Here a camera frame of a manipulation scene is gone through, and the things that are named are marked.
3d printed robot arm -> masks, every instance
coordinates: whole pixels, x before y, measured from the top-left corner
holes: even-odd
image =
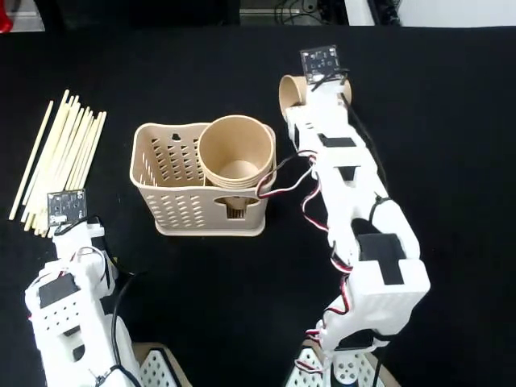
[[[281,80],[280,105],[295,148],[317,152],[312,176],[327,208],[328,243],[350,268],[343,294],[318,321],[317,340],[329,356],[370,352],[406,325],[430,282],[414,232],[348,123],[351,90],[335,47],[304,51],[302,63],[304,78]],[[355,236],[356,218],[369,220],[379,233]]]
[[[104,313],[100,300],[113,293],[118,272],[106,252],[94,247],[94,239],[103,235],[100,224],[83,222],[54,236],[58,260],[46,263],[25,292],[48,387],[134,386],[122,372],[110,374],[113,316]],[[122,366],[139,380],[121,318],[116,338]]]

plastic basket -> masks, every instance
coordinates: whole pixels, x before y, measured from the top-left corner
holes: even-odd
[[[161,234],[258,235],[265,227],[267,199],[258,199],[254,188],[224,189],[210,186],[204,178],[198,139],[208,125],[145,123],[139,127],[132,148],[131,181]],[[263,192],[269,191],[275,180],[274,173]],[[224,198],[232,197],[248,198],[247,207],[234,210],[227,206]]]

wire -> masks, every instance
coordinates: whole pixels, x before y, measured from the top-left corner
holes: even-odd
[[[280,164],[277,165],[276,168],[274,168],[273,170],[271,170],[270,172],[268,172],[265,176],[263,176],[260,181],[258,182],[258,185],[256,186],[256,196],[259,198],[259,199],[265,199],[265,198],[270,198],[274,195],[277,195],[277,194],[282,194],[284,192],[289,192],[289,191],[292,191],[294,189],[296,189],[300,184],[301,182],[310,174],[311,170],[312,170],[312,167],[310,167],[305,173],[302,174],[302,176],[299,178],[299,180],[296,182],[296,184],[288,187],[288,188],[280,188],[280,189],[275,189],[273,191],[269,191],[267,193],[260,193],[261,191],[261,187],[264,185],[264,183],[268,180],[268,177],[271,176],[273,173],[275,173],[278,169],[282,168],[286,163],[288,163],[289,161],[295,159],[296,157],[302,155],[302,154],[310,154],[310,157],[313,157],[315,158],[316,155],[317,155],[317,152],[315,151],[311,151],[311,150],[302,150],[302,151],[298,151],[296,154],[292,155],[292,156],[289,156],[287,157],[286,159],[284,159]]]
[[[290,3],[290,6],[289,6],[289,17],[287,18],[287,20],[290,20],[292,25],[294,25],[293,18],[292,18],[292,7],[294,6],[294,4],[296,2],[298,2],[298,0],[292,0],[292,2]]]
[[[353,267],[350,266],[349,264],[345,264],[336,254],[336,248],[337,248],[337,243],[334,242],[333,243],[333,250],[331,251],[331,256],[330,256],[330,262],[331,264],[333,264],[335,266],[335,268],[337,270],[339,270],[340,272],[344,273],[344,274],[350,274],[353,270]]]
[[[315,187],[315,189],[310,192],[304,199],[303,201],[301,202],[301,210],[302,210],[302,213],[303,213],[303,216],[305,217],[305,219],[312,223],[314,226],[316,226],[319,230],[321,231],[325,231],[325,232],[328,232],[328,227],[325,226],[324,224],[318,222],[317,220],[311,218],[310,216],[308,216],[306,214],[306,204],[308,204],[308,202],[310,200],[312,200],[313,198],[315,198],[319,193],[321,192],[321,182],[318,181],[317,183],[317,186]]]
[[[91,219],[95,218],[97,220],[98,223],[102,224],[102,221],[100,220],[100,218],[97,216],[97,215],[90,215],[90,216],[85,216],[84,218],[80,218],[78,220],[76,220],[75,222],[73,223],[70,223],[69,226],[67,226],[65,229],[61,230],[61,225],[58,226],[57,230],[54,232],[54,236],[61,236],[61,235],[64,235],[66,234],[68,231],[72,230],[74,227],[78,226],[79,224],[83,223],[83,222],[87,222]]]
[[[306,372],[306,373],[320,373],[320,374],[322,374],[324,372],[324,368],[313,367],[310,364],[307,364],[304,361],[301,361],[301,360],[298,360],[298,359],[294,360],[293,363],[294,363],[294,365],[298,369],[300,369],[301,371]]]
[[[362,122],[362,120],[360,119],[358,114],[356,113],[352,104],[349,103],[349,101],[347,100],[344,93],[341,93],[340,97],[344,101],[344,105],[346,105],[347,111],[349,111],[349,114],[352,116],[353,120],[355,121],[357,129],[360,131],[359,135],[364,139],[365,145],[368,147],[369,151],[371,152],[372,158],[377,163],[378,176],[380,177],[380,180],[383,183],[385,190],[389,191],[389,186],[387,183],[387,174],[385,173],[384,165],[381,163],[381,159],[378,156],[377,147],[374,144],[374,141],[372,140],[371,135],[369,134],[364,123]]]
[[[111,346],[113,347],[113,355],[114,355],[114,362],[117,365],[122,365],[122,361],[120,360],[120,351],[119,351],[119,345],[116,341],[116,326],[117,326],[117,318],[119,316],[119,307],[122,303],[123,296],[129,289],[129,286],[131,286],[133,280],[138,276],[139,274],[135,274],[134,276],[130,277],[125,285],[122,287],[122,290],[120,290],[119,296],[116,299],[116,302],[114,303],[114,309],[113,309],[113,318],[111,319]]]
[[[335,75],[344,75],[344,78],[343,78],[343,83],[344,83],[347,80],[347,73],[349,73],[349,69],[338,69],[338,70],[333,71],[332,73],[328,73],[324,77],[322,77],[321,79],[319,79],[317,82],[314,83],[314,87],[312,87],[311,91],[317,90],[320,85],[322,85],[324,82],[331,80],[331,78],[334,77]]]
[[[274,22],[276,24],[283,24],[283,10],[288,0],[280,0],[274,6]],[[281,19],[279,19],[278,10],[281,8]]]
[[[283,24],[287,23],[287,22],[293,22],[294,19],[297,19],[297,18],[301,18],[302,16],[307,16],[311,19],[314,19],[314,20],[317,20],[319,23],[321,24],[327,24],[327,22],[325,22],[324,20],[321,20],[319,18],[316,18],[315,16],[313,16],[312,14],[310,13],[302,13],[302,14],[296,14],[296,15],[292,15],[292,16],[289,16],[287,19],[283,20]]]
[[[82,248],[78,248],[77,251],[75,253],[73,253],[73,256],[72,256],[72,259],[70,260],[70,262],[72,262],[75,259],[75,257],[79,258],[81,256],[84,256],[85,254],[82,254],[81,252],[82,252],[82,250],[84,250],[86,248],[89,248],[93,252],[96,252],[97,254],[99,254],[100,257],[102,258],[102,261],[104,262],[103,274],[98,281],[98,283],[100,284],[102,282],[102,280],[104,280],[104,278],[109,275],[109,273],[108,273],[108,269],[107,269],[106,255],[103,252],[101,252],[98,248],[96,248],[95,246],[84,246]]]
[[[381,24],[380,15],[378,14],[377,5],[374,0],[368,0],[369,9],[371,10],[372,20],[375,25]]]
[[[139,383],[138,379],[131,373],[129,372],[126,368],[124,368],[122,365],[114,365],[113,367],[110,368],[110,371],[102,376],[102,377],[97,377],[97,382],[95,383],[95,386],[94,387],[100,387],[101,385],[103,385],[105,382],[106,382],[106,379],[114,372],[114,371],[117,371],[119,370],[121,373],[123,373],[123,375],[129,379],[131,381],[131,383],[135,386],[135,387],[141,387],[141,384]]]
[[[377,366],[374,368],[374,377],[372,379],[372,384],[371,384],[371,387],[377,387],[377,383],[378,383],[378,378],[380,377],[380,369],[381,369],[381,365],[382,363],[384,362],[384,356],[385,356],[385,350],[383,351],[383,353],[377,357]]]

black table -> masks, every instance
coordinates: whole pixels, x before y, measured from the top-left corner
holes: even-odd
[[[121,315],[136,341],[170,346],[194,385],[280,385],[303,331],[338,292],[325,235],[305,222],[310,188],[269,202],[256,238],[156,232],[129,181],[141,123],[242,113],[277,132],[277,103],[299,50],[337,44],[353,104],[376,140],[390,193],[422,246],[432,288],[389,345],[403,385],[494,385],[514,379],[514,91],[516,30],[219,28],[0,39],[2,217],[7,219],[50,98],[65,88],[108,116],[89,180],[121,262],[150,271]],[[306,164],[279,174],[287,185]],[[324,215],[320,203],[312,211]],[[23,291],[54,257],[50,240],[0,222],[2,385],[44,385]]]

brown paper cup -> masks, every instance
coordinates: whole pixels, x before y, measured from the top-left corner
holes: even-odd
[[[306,103],[306,78],[285,75],[280,81],[279,100],[283,119],[286,118],[285,109],[305,105]],[[349,80],[344,84],[344,95],[349,103],[352,103],[352,86]]]
[[[214,185],[249,188],[270,170],[274,139],[261,122],[245,115],[228,115],[204,130],[198,155],[206,178]]]

